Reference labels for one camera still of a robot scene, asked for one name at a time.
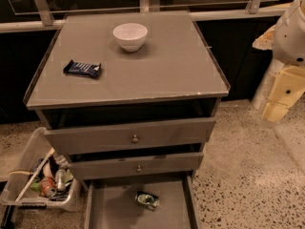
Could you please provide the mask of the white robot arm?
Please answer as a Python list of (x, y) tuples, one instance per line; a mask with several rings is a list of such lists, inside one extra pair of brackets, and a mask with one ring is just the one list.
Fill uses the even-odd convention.
[(278, 122), (305, 93), (305, 0), (294, 0), (276, 24), (253, 42), (259, 50), (272, 50), (284, 64), (275, 74), (261, 118)]

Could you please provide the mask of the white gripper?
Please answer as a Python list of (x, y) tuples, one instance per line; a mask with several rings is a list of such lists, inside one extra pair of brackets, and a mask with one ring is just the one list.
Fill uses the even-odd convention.
[[(273, 48), (275, 26), (268, 28), (256, 38), (253, 47), (266, 51)], [(269, 122), (279, 122), (297, 100), (305, 93), (305, 69), (290, 66), (275, 75), (274, 85), (268, 97), (268, 102), (261, 118)]]

